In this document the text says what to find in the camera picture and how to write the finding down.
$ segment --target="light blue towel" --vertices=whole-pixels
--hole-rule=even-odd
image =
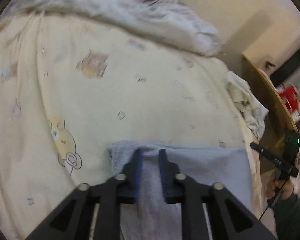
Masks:
[[[121,229],[125,240],[181,240],[181,205],[166,204],[162,195],[158,153],[166,149],[170,162],[197,182],[222,182],[253,211],[252,182],[245,148],[182,147],[164,143],[120,141],[109,147],[112,172],[118,174],[136,149],[143,154],[137,205],[121,206]]]

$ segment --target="bed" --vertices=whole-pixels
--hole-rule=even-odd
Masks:
[[[215,46],[199,46],[195,36],[178,42],[191,32],[158,40],[167,28],[160,22],[157,34],[131,33],[131,25],[46,6],[0,19],[0,229],[7,239],[24,239],[81,182],[109,178],[107,146],[120,140],[246,147],[253,212],[261,214],[259,158],[249,146],[256,138],[227,91],[226,65],[198,54],[218,50],[214,37]]]

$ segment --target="black device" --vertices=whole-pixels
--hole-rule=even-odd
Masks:
[[[269,160],[276,166],[275,178],[278,180],[287,181],[290,177],[297,177],[299,170],[296,168],[300,148],[300,133],[293,130],[287,130],[284,137],[284,150],[282,157],[276,157],[266,148],[252,142],[250,147],[260,153],[263,157]],[[278,187],[275,189],[275,196],[268,199],[268,206],[273,207],[281,198],[282,190]]]
[[[288,79],[300,67],[300,48],[270,75],[270,80],[275,87]]]
[[[183,240],[209,239],[203,203],[215,240],[276,239],[222,183],[197,183],[168,161],[164,149],[159,151],[158,159],[165,201],[181,203]],[[122,172],[104,184],[80,184],[26,240],[88,240],[95,203],[99,203],[99,211],[93,240],[119,240],[120,203],[138,200],[141,167],[142,155],[136,150]]]

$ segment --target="wall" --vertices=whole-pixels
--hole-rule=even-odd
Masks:
[[[220,31],[225,46],[218,56],[241,72],[241,53],[258,63],[278,61],[300,36],[300,13],[290,0],[181,0]]]

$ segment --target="crumpled fabric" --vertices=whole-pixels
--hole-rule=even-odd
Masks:
[[[236,108],[253,134],[261,139],[265,132],[265,117],[269,113],[252,94],[249,84],[229,71],[226,74],[227,89]]]
[[[106,20],[179,49],[215,55],[218,30],[179,0],[12,0],[3,15],[25,11],[78,13]]]

